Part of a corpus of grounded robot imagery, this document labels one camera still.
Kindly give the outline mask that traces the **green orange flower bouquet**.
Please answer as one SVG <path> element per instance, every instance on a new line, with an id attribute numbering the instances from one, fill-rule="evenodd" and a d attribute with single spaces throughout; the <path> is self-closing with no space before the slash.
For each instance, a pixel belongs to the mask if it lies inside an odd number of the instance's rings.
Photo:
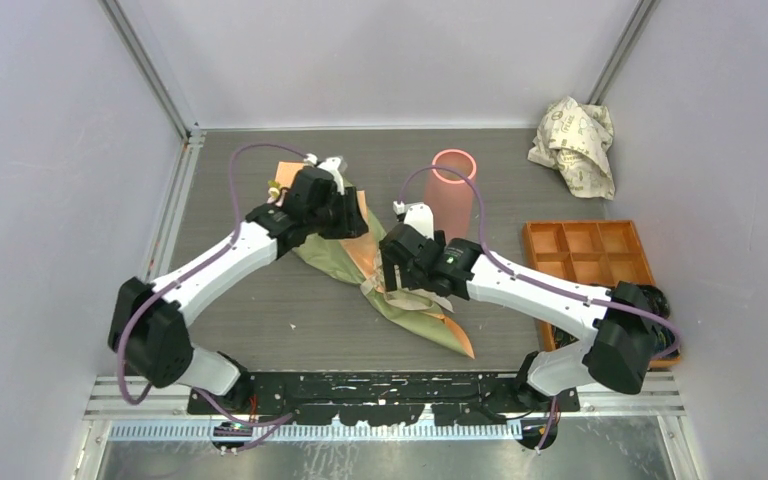
<path id="1" fill-rule="evenodd" d="M 366 192 L 357 193 L 369 232 L 356 239 L 326 240 L 311 235 L 294 253 L 309 266 L 331 278 L 354 285 L 387 320 L 409 332 L 473 359 L 472 343 L 451 317 L 450 300 L 425 290 L 385 289 L 379 241 L 385 229 L 369 210 Z"/>

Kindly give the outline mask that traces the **cream printed ribbon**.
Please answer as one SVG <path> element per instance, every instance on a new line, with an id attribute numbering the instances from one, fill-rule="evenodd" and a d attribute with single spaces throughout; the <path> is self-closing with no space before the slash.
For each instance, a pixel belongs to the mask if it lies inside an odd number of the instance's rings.
<path id="1" fill-rule="evenodd" d="M 362 262 L 360 271 L 364 275 L 364 281 L 360 284 L 364 294 L 376 292 L 383 295 L 386 303 L 406 311 L 429 310 L 432 307 L 440 307 L 449 312 L 454 308 L 448 299 L 435 293 L 422 289 L 398 289 L 386 292 L 382 274 L 382 263 L 378 253 Z"/>

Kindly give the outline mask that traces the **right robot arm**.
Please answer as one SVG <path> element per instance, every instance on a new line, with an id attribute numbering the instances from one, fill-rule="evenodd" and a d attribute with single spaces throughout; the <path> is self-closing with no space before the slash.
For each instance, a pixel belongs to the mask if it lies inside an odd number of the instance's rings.
<path id="1" fill-rule="evenodd" d="M 599 384 L 613 392 L 641 392 L 657 354 L 662 317 L 641 288 L 586 285 L 527 268 L 476 242 L 442 244 L 406 223 L 379 243 L 385 287 L 420 289 L 440 297 L 499 305 L 554 325 L 574 342 L 529 354 L 516 377 L 515 396 L 527 410 L 542 409 L 563 391 Z"/>

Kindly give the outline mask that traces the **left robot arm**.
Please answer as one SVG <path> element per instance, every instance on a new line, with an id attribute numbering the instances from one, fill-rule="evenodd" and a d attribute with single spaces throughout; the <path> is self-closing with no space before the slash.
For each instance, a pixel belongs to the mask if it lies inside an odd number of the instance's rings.
<path id="1" fill-rule="evenodd" d="M 195 345 L 190 327 L 231 287 L 305 243 L 311 235 L 354 239 L 369 230 L 358 190 L 333 168 L 304 166 L 277 199 L 238 214 L 231 233 L 176 271 L 119 288 L 108 334 L 123 399 L 136 405 L 127 371 L 152 388 L 184 385 L 229 413 L 250 403 L 248 370 L 228 355 Z"/>

